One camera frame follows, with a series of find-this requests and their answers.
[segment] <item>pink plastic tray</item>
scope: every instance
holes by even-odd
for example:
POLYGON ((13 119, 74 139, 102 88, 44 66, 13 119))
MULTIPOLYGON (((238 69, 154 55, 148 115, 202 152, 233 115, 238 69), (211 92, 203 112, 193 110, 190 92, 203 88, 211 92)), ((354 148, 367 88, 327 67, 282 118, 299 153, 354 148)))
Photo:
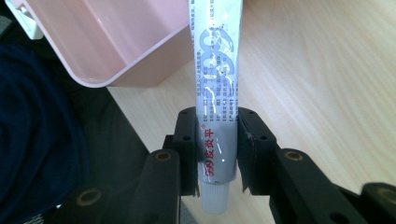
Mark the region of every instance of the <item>pink plastic tray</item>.
POLYGON ((186 0, 11 0, 87 87, 152 87, 192 59, 186 0))

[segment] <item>toothpaste tube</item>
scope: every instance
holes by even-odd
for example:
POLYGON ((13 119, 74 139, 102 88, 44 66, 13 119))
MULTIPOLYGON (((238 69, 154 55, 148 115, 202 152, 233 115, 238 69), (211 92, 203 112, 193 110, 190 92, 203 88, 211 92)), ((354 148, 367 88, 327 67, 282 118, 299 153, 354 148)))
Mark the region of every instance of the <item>toothpaste tube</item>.
POLYGON ((198 177, 202 207, 227 210, 235 179, 238 47, 242 0, 190 0, 196 75, 198 177))

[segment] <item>dark cloth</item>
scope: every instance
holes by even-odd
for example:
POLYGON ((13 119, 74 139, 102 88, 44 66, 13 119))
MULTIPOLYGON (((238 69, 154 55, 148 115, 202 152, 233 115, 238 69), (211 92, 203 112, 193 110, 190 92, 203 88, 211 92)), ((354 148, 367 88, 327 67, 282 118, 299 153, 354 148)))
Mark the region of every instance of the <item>dark cloth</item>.
POLYGON ((33 51, 0 45, 0 223, 43 213, 88 180, 83 132, 49 73, 33 51))

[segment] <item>wooden surface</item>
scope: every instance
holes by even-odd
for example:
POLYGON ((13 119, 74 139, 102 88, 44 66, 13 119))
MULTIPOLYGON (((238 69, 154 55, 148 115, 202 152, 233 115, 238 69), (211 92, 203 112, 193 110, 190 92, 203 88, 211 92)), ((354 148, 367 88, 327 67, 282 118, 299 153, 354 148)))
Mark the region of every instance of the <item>wooden surface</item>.
MULTIPOLYGON (((255 110, 281 147, 312 157, 338 185, 396 185, 396 1, 246 0, 239 104, 255 110)), ((150 150, 193 106, 193 61, 153 89, 110 88, 150 150)), ((199 223, 273 223, 267 197, 232 183, 229 210, 199 223)))

